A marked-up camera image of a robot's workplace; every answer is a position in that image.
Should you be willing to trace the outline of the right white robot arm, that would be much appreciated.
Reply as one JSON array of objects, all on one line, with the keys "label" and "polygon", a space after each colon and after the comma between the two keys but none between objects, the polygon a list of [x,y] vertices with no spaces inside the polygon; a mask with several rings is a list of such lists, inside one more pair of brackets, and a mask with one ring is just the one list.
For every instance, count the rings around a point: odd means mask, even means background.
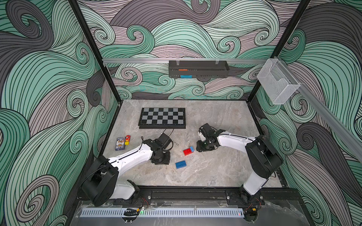
[{"label": "right white robot arm", "polygon": [[252,204],[254,200],[260,199],[259,191],[284,162],[273,144],[263,135],[245,137],[222,129],[216,130],[207,123],[199,128],[198,135],[198,152],[229,147],[247,154],[252,172],[240,188],[240,198],[244,204]]}]

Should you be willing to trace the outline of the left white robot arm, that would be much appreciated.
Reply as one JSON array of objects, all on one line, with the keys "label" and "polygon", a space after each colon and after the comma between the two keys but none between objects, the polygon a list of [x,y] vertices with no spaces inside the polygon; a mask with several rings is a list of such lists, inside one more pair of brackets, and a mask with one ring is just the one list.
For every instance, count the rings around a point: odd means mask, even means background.
[{"label": "left white robot arm", "polygon": [[117,183],[118,178],[137,165],[151,161],[155,165],[170,163],[170,138],[147,139],[137,148],[122,155],[106,158],[98,157],[85,174],[82,190],[98,207],[109,199],[134,200],[138,198],[139,188],[131,180]]}]

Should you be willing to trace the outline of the dark blue lego brick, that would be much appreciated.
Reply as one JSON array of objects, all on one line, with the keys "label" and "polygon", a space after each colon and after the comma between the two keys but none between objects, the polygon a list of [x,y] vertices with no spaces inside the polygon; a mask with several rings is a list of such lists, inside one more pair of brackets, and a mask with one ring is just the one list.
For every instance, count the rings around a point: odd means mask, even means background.
[{"label": "dark blue lego brick", "polygon": [[187,166],[186,161],[180,161],[175,163],[176,169],[181,169]]}]

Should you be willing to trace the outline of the red lego brick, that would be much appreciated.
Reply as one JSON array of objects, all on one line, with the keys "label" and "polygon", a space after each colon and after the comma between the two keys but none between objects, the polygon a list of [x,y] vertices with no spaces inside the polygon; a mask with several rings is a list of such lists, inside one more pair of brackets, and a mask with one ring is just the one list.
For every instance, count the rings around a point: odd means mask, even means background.
[{"label": "red lego brick", "polygon": [[188,156],[193,153],[193,150],[191,148],[188,148],[188,149],[183,150],[183,153],[185,156]]}]

